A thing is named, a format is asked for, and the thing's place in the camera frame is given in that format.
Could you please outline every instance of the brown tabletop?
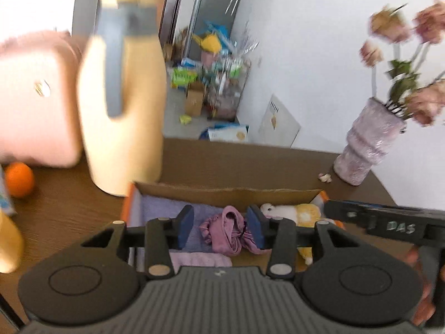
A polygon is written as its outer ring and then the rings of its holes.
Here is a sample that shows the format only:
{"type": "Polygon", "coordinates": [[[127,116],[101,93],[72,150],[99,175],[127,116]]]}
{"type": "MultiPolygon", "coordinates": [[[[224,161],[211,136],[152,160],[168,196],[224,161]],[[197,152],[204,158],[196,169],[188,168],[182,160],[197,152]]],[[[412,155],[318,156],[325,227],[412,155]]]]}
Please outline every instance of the brown tabletop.
{"type": "MultiPolygon", "coordinates": [[[[370,174],[352,187],[332,173],[336,154],[264,146],[166,139],[161,181],[206,187],[258,189],[324,189],[332,199],[394,204],[379,180],[370,174]],[[331,172],[332,183],[318,180],[331,172]]],[[[26,240],[22,265],[11,274],[0,274],[0,291],[19,315],[25,315],[17,297],[20,276],[45,257],[67,247],[84,235],[115,220],[122,199],[98,189],[90,179],[86,160],[71,169],[34,168],[36,191],[17,200],[14,221],[26,240]]],[[[358,233],[355,227],[348,230],[358,233]]],[[[407,245],[367,237],[393,255],[401,256],[407,245]]],[[[14,333],[0,317],[0,333],[14,333]]]]}

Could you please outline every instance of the pink rose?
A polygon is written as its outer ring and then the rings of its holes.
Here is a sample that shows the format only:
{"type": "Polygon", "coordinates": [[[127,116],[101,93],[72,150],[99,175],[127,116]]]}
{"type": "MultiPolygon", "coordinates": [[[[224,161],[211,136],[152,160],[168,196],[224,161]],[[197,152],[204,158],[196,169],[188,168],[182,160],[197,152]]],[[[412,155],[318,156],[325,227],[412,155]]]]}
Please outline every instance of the pink rose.
{"type": "Polygon", "coordinates": [[[442,31],[445,30],[445,3],[436,0],[434,5],[419,12],[414,21],[422,42],[439,44],[442,41],[442,31]]]}
{"type": "Polygon", "coordinates": [[[371,33],[382,36],[391,43],[406,41],[411,36],[401,15],[387,8],[371,16],[371,33]]]}
{"type": "Polygon", "coordinates": [[[430,126],[445,106],[444,83],[436,83],[406,97],[405,104],[414,120],[423,126],[430,126]]]}
{"type": "Polygon", "coordinates": [[[383,53],[380,48],[369,40],[366,40],[360,49],[360,56],[366,66],[375,66],[379,61],[383,61],[383,53]]]}

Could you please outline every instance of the folded cloth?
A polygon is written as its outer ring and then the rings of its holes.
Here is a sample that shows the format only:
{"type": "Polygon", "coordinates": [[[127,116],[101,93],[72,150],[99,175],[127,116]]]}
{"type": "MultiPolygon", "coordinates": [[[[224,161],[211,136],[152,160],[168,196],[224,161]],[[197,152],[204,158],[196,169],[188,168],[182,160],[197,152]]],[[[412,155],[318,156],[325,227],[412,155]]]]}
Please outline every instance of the folded cloth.
{"type": "Polygon", "coordinates": [[[236,256],[242,247],[257,255],[265,252],[255,245],[244,217],[233,206],[227,206],[222,213],[205,220],[199,229],[204,241],[212,244],[213,252],[236,256]]]}
{"type": "Polygon", "coordinates": [[[143,196],[143,223],[159,217],[175,218],[185,205],[191,204],[194,211],[193,227],[185,247],[180,252],[208,252],[212,253],[212,246],[205,243],[199,231],[199,225],[207,218],[222,212],[221,207],[174,201],[167,198],[143,196]]]}
{"type": "Polygon", "coordinates": [[[170,252],[174,272],[181,266],[231,267],[232,261],[224,255],[206,252],[170,252]]]}

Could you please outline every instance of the pink handbag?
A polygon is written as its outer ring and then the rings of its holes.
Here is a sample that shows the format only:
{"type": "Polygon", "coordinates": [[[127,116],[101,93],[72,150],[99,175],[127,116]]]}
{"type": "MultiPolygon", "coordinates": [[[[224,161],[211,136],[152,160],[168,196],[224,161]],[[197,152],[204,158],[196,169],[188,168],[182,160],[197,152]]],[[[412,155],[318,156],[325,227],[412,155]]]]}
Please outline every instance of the pink handbag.
{"type": "Polygon", "coordinates": [[[0,44],[0,163],[79,161],[76,79],[85,41],[40,31],[0,44]]]}

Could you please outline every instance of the orange fruit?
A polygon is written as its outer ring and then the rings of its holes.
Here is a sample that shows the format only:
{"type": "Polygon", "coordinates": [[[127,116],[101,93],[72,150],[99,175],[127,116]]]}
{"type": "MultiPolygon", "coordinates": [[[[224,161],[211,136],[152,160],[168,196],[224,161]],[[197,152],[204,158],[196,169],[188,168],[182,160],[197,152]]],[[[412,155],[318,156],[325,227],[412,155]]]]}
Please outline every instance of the orange fruit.
{"type": "Polygon", "coordinates": [[[11,163],[4,171],[4,182],[8,193],[15,198],[28,196],[34,189],[34,173],[22,162],[11,163]]]}

